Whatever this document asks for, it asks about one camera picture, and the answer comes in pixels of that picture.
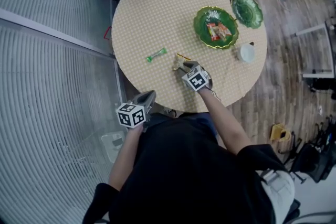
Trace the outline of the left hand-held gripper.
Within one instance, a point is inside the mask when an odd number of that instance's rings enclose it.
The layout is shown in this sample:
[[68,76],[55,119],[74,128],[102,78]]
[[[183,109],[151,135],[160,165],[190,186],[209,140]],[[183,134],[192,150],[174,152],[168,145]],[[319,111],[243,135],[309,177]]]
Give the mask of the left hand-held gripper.
[[134,129],[141,124],[145,126],[150,121],[150,110],[155,104],[156,91],[151,90],[139,93],[127,103],[122,103],[117,109],[116,114],[119,124],[128,129]]

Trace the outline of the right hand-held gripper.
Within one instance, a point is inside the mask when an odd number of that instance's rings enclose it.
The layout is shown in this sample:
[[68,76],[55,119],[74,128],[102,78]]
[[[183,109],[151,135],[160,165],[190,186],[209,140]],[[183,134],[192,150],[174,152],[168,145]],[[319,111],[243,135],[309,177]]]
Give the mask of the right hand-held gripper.
[[183,66],[191,69],[189,72],[183,68],[177,70],[187,87],[196,92],[202,88],[212,89],[213,82],[210,74],[197,61],[186,61]]

